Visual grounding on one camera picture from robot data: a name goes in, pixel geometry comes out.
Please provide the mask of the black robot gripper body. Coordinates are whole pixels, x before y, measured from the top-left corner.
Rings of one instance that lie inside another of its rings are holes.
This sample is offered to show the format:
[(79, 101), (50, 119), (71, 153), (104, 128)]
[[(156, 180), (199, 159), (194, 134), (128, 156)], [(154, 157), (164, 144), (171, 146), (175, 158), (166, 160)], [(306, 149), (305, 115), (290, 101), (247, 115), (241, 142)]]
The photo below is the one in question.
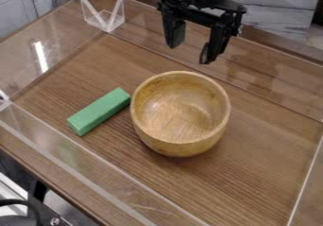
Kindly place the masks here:
[(232, 36), (241, 32), (246, 7), (234, 0), (160, 0), (158, 10), (168, 33), (190, 21), (202, 26), (224, 25)]

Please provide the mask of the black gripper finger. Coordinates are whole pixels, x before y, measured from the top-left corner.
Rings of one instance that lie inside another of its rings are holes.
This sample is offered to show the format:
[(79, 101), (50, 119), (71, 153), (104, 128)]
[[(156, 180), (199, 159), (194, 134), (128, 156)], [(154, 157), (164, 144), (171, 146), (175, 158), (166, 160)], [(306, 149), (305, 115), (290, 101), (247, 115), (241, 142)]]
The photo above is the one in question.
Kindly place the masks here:
[(163, 9), (162, 14), (166, 42), (170, 48), (176, 48), (184, 41), (186, 21), (171, 9)]
[(211, 27), (210, 41), (204, 44), (199, 56), (200, 64), (210, 64), (216, 60), (228, 44), (231, 30), (224, 24), (215, 24)]

